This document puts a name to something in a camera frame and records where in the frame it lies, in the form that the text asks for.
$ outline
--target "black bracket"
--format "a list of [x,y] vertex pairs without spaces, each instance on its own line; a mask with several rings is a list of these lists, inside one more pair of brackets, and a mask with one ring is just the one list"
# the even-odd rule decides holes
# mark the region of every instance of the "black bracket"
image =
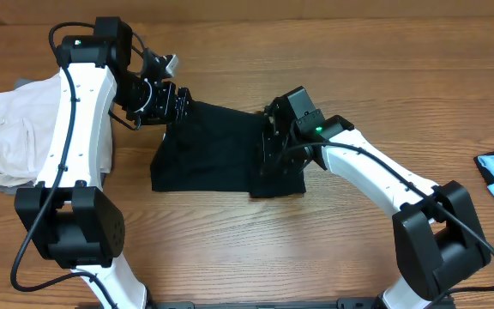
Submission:
[[[15,196],[16,214],[27,231],[38,215],[50,188],[20,188]],[[33,235],[44,259],[54,259],[63,269],[77,265],[111,266],[124,248],[124,217],[97,187],[57,188],[52,206]],[[72,211],[58,211],[71,201]]]
[[375,298],[374,297],[341,298],[337,300],[336,308],[337,309],[376,309]]
[[[455,181],[434,188],[434,198],[447,211],[485,239],[468,191]],[[446,221],[434,234],[429,219]],[[454,222],[445,220],[433,203],[402,205],[392,216],[395,255],[407,284],[425,300],[433,300],[491,261],[491,253]]]
[[302,86],[275,98],[264,109],[264,116],[267,121],[258,147],[262,162],[261,174],[290,169],[295,161],[314,161],[325,170],[327,168],[323,162],[321,147],[302,148],[284,155],[278,167],[274,158],[287,147],[308,142],[326,142],[343,130],[354,129],[353,124],[341,116],[325,119]]

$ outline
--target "black fabric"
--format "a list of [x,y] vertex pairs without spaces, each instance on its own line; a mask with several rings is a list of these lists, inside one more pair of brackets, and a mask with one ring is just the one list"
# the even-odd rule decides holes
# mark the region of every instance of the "black fabric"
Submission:
[[188,118],[167,126],[150,167],[154,191],[239,191],[252,197],[305,193],[304,175],[261,176],[256,147],[264,117],[194,102]]

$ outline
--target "wooden table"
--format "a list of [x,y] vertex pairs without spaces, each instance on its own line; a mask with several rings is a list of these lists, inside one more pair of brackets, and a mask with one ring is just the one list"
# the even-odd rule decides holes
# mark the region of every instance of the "wooden table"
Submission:
[[[325,115],[352,121],[404,167],[465,185],[494,245],[494,199],[473,163],[494,150],[494,18],[131,26],[158,53],[179,55],[174,82],[196,100],[254,112],[305,86]],[[0,27],[0,92],[20,76],[57,72],[49,28]],[[390,219],[343,179],[312,164],[303,196],[156,193],[148,165],[164,128],[115,127],[105,194],[125,216],[125,255],[157,301],[335,300],[377,295],[397,279]],[[16,292],[9,270],[25,234],[13,197],[0,193],[0,308],[96,301],[81,279]],[[31,245],[19,279],[33,285],[66,272]],[[494,284],[494,261],[462,284]],[[491,308],[494,293],[459,294],[457,303]]]

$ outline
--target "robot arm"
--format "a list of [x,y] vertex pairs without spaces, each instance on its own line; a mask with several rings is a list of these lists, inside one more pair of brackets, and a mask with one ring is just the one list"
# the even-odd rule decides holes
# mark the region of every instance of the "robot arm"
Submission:
[[[434,193],[432,187],[437,186],[435,182],[419,177],[392,161],[367,142],[356,129],[342,131],[340,134],[331,137],[329,141],[364,148],[386,162],[426,195]],[[383,167],[355,150],[331,146],[322,147],[322,158],[325,167],[330,172],[355,185],[390,218],[400,211],[400,206],[404,203],[415,204],[422,199],[415,192],[407,189],[404,184]]]
[[[276,98],[265,114],[273,123],[263,132],[262,161],[270,162],[270,167],[263,167],[262,173],[280,170],[276,164],[291,169],[290,162],[315,161],[358,187],[391,217],[403,277],[380,295],[380,307],[425,308],[491,261],[485,245],[439,209],[443,207],[485,240],[468,192],[455,181],[440,186],[409,172],[344,118],[325,119],[302,87]],[[282,150],[281,145],[288,147]],[[280,161],[271,161],[272,157]],[[446,221],[447,226],[434,234],[433,221]]]
[[[48,157],[35,187],[19,189],[15,197],[16,212],[28,231],[40,218],[32,237],[39,254],[73,273],[95,275],[99,282],[82,278],[102,306],[112,309],[100,284],[119,308],[151,308],[152,300],[123,255],[123,215],[102,193],[100,154],[105,134],[111,134],[108,112],[116,102],[137,126],[167,124],[180,121],[192,101],[187,88],[175,94],[175,85],[162,81],[172,76],[178,62],[174,55],[159,57],[145,50],[141,76],[126,70],[131,38],[130,27],[117,17],[98,18],[93,35],[64,37],[57,61],[71,76],[76,97],[65,173],[55,184],[72,116],[70,84],[61,69],[60,105]],[[53,207],[41,214],[40,205],[47,203],[54,185],[56,193],[49,201]],[[73,211],[58,211],[64,203],[71,203]]]
[[[128,72],[132,31],[117,17],[98,18],[91,36],[67,36],[58,47],[57,61],[75,83],[77,97],[75,126],[63,174],[48,214],[40,214],[47,192],[53,186],[60,163],[70,117],[70,89],[61,70],[61,102],[49,156],[35,188],[19,189],[15,209],[26,230],[41,218],[32,240],[39,254],[54,259],[72,272],[95,274],[119,308],[153,307],[147,288],[136,280],[123,255],[124,218],[102,193],[99,154],[104,134],[108,134],[108,112],[113,102],[126,112],[127,119],[142,124],[169,124],[181,121],[192,99],[187,88],[163,82],[172,76],[175,56],[159,57],[143,51],[141,76]],[[285,146],[303,142],[335,142],[362,148],[391,167],[426,196],[447,208],[483,238],[483,231],[466,190],[455,182],[438,186],[401,167],[371,146],[344,118],[325,119],[311,103],[303,88],[276,98],[267,109],[274,119],[263,132],[265,143],[261,173],[284,153]],[[430,223],[445,221],[425,198],[409,188],[382,165],[355,149],[331,145],[298,147],[278,164],[291,159],[315,161],[323,169],[357,186],[392,218],[398,267],[403,277],[383,292],[375,305],[384,309],[422,309],[431,300],[486,266],[488,250],[461,229],[449,224],[434,235]],[[72,203],[72,213],[58,211]],[[84,278],[104,308],[111,308],[99,286]]]

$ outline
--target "beige fabric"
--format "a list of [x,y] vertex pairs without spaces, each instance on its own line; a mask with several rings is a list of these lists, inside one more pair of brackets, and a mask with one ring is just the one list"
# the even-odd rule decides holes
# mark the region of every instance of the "beige fabric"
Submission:
[[[37,178],[51,146],[60,102],[60,77],[32,82],[0,94],[0,185]],[[101,172],[111,170],[111,132],[106,128]]]

